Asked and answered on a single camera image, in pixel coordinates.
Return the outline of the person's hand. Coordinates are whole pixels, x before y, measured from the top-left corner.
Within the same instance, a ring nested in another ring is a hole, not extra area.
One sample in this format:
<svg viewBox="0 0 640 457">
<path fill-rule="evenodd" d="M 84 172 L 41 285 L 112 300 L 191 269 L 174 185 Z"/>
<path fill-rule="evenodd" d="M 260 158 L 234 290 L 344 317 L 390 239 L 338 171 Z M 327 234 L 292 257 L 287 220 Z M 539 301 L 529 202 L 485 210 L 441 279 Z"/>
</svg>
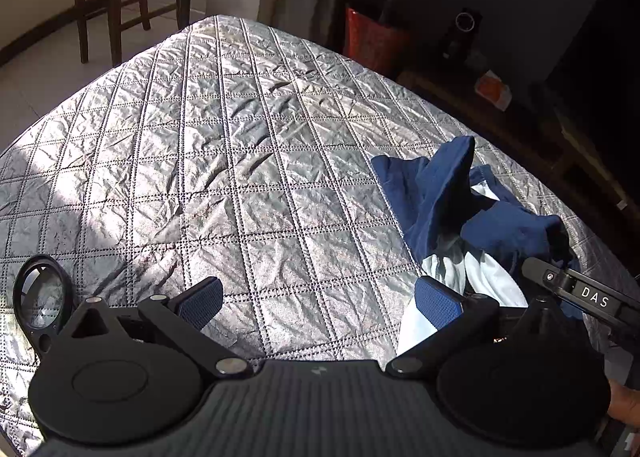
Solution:
<svg viewBox="0 0 640 457">
<path fill-rule="evenodd" d="M 625 425 L 640 427 L 640 391 L 629 389 L 617 381 L 608 381 L 611 388 L 611 400 L 608 415 Z"/>
</svg>

